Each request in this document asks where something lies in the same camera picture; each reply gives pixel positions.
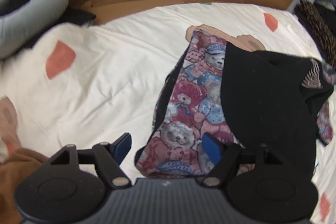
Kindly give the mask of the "black bear patchwork shorts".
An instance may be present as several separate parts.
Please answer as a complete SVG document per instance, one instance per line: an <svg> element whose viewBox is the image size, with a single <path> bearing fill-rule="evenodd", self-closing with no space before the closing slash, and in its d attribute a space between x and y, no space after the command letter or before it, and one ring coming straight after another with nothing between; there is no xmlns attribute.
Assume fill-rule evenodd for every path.
<svg viewBox="0 0 336 224"><path fill-rule="evenodd" d="M135 167L150 176L204 176L215 163L203 140L274 148L300 172L314 171L316 143L333 138L335 70L312 57L266 51L250 36L188 30L189 46L166 77L153 129Z"/></svg>

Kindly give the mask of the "cream bear print bedsheet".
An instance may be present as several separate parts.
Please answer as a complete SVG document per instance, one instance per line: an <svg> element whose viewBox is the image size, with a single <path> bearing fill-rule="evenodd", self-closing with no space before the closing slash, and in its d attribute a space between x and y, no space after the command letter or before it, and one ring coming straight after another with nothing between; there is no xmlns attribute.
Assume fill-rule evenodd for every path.
<svg viewBox="0 0 336 224"><path fill-rule="evenodd" d="M1 96L17 110L22 145L49 156L70 142L86 148L130 131L123 167L138 178L133 159L150 135L159 91L187 47L187 29L202 24L270 51L321 58L295 16L255 5L172 5L98 27L63 24L1 67Z"/></svg>

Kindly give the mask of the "brown garment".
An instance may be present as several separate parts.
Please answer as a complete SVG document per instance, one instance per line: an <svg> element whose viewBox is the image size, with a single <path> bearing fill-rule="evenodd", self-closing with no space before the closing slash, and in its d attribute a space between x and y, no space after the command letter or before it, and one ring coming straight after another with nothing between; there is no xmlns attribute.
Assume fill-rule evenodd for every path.
<svg viewBox="0 0 336 224"><path fill-rule="evenodd" d="M22 222L14 200L15 190L47 160L45 155L20 148L1 164L1 223Z"/></svg>

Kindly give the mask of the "leopard print garment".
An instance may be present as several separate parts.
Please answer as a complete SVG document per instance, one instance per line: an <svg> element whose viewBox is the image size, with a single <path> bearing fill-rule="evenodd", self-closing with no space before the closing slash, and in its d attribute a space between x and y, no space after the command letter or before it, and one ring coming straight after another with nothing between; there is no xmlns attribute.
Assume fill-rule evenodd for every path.
<svg viewBox="0 0 336 224"><path fill-rule="evenodd" d="M300 0L294 14L313 38L323 59L335 67L335 11Z"/></svg>

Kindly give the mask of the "grey neck pillow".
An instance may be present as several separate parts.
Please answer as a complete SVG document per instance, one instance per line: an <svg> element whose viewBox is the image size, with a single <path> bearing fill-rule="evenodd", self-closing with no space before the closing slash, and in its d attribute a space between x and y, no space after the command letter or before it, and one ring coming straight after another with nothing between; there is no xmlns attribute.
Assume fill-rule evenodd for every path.
<svg viewBox="0 0 336 224"><path fill-rule="evenodd" d="M11 56L33 36L55 23L68 3L69 0L29 0L1 16L1 59Z"/></svg>

